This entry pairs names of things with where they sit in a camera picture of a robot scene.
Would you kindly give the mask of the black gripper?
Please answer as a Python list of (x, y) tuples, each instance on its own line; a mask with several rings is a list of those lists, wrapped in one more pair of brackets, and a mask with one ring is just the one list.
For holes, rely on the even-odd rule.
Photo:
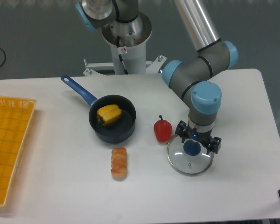
[(192, 139), (199, 142), (207, 150), (207, 154), (213, 152), (218, 154), (221, 148), (222, 139), (219, 137), (212, 138), (212, 124), (202, 126), (189, 122), (188, 125), (184, 121), (180, 121), (175, 129), (175, 135), (178, 135), (184, 143), (186, 139)]

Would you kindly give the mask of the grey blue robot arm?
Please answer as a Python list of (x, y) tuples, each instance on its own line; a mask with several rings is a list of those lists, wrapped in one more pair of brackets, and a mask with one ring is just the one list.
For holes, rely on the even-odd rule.
[[(209, 80), (233, 66), (238, 51), (231, 42), (221, 40), (201, 1), (176, 0), (175, 6), (198, 54), (190, 63), (173, 60), (162, 70), (163, 81), (189, 107), (188, 123), (179, 124), (177, 134), (218, 153), (221, 139), (210, 134), (221, 105), (221, 91)], [(152, 24), (136, 0), (83, 0), (76, 4), (76, 10), (89, 31), (101, 29), (111, 48), (115, 74), (148, 73), (146, 42)]]

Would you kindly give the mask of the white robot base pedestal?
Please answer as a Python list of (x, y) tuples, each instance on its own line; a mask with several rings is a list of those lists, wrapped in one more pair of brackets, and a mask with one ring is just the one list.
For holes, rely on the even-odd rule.
[(160, 72), (167, 58), (158, 55), (152, 61), (147, 60), (146, 43), (152, 34), (152, 23), (144, 13), (139, 12), (135, 20), (127, 23), (114, 20), (105, 24), (101, 31), (104, 40), (110, 46), (112, 62), (84, 62), (85, 76), (102, 74), (104, 71), (113, 71), (116, 75)]

